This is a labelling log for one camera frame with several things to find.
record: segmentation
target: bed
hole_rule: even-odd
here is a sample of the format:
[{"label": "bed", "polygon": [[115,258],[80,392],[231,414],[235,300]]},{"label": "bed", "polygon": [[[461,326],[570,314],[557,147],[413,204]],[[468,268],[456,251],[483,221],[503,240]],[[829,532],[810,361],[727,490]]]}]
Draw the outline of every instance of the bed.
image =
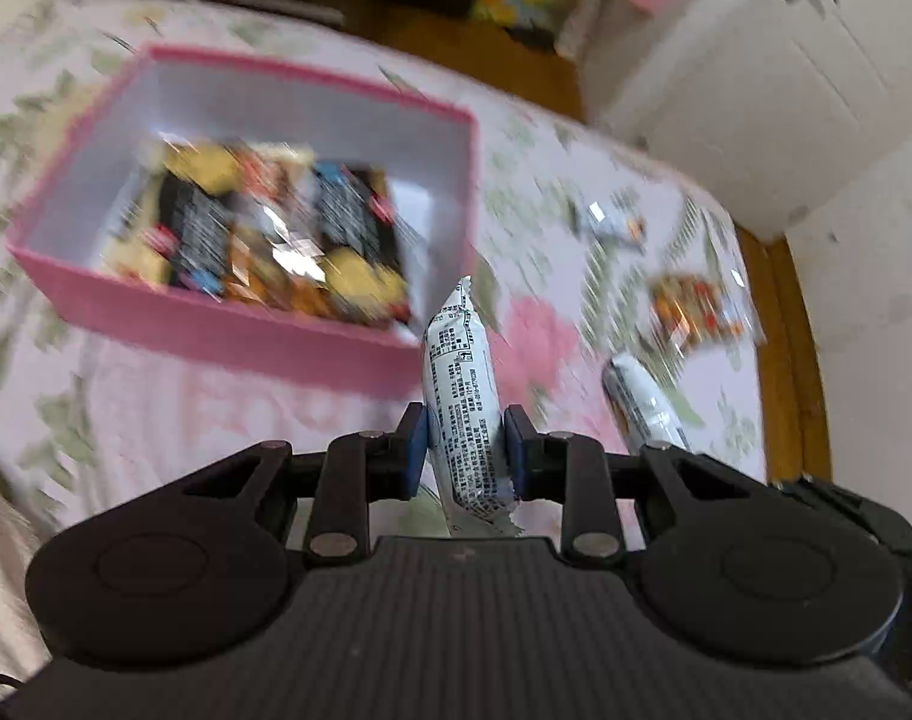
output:
[{"label": "bed", "polygon": [[[201,2],[0,0],[0,500],[16,502],[37,532],[268,437],[319,450],[342,433],[390,428],[405,405],[187,362],[70,327],[8,256],[8,222],[67,123],[133,52],[159,42],[272,55],[472,111],[481,196],[474,295],[500,399],[525,405],[543,430],[623,450],[599,371],[646,311],[647,275],[721,268],[745,278],[733,223],[685,176],[459,74],[326,28]],[[560,204],[613,193],[645,216],[645,254],[581,241],[578,256],[554,258],[574,245]],[[750,341],[693,355],[661,385],[696,451],[765,478]],[[374,505],[375,536],[445,532],[425,481],[413,501]],[[526,504],[515,522],[553,536],[559,513]],[[27,539],[16,565],[32,552]],[[38,665],[41,650],[22,652],[13,671]]]}]

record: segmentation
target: pink box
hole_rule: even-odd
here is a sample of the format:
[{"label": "pink box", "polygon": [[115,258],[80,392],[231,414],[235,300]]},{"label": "pink box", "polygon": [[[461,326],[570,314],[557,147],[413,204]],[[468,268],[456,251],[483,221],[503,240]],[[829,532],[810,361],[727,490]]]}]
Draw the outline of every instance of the pink box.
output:
[{"label": "pink box", "polygon": [[[150,139],[308,143],[384,167],[402,222],[409,329],[376,330],[152,290],[98,274],[113,204]],[[472,262],[476,122],[466,111],[309,67],[153,46],[67,132],[8,233],[8,248],[68,322],[194,360],[403,397],[419,339]]]}]

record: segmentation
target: white door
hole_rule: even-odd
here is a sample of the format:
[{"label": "white door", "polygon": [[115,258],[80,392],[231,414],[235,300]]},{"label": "white door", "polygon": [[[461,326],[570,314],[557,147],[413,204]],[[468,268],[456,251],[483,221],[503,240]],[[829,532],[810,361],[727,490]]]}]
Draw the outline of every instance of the white door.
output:
[{"label": "white door", "polygon": [[912,133],[912,0],[759,0],[640,127],[771,239]]}]

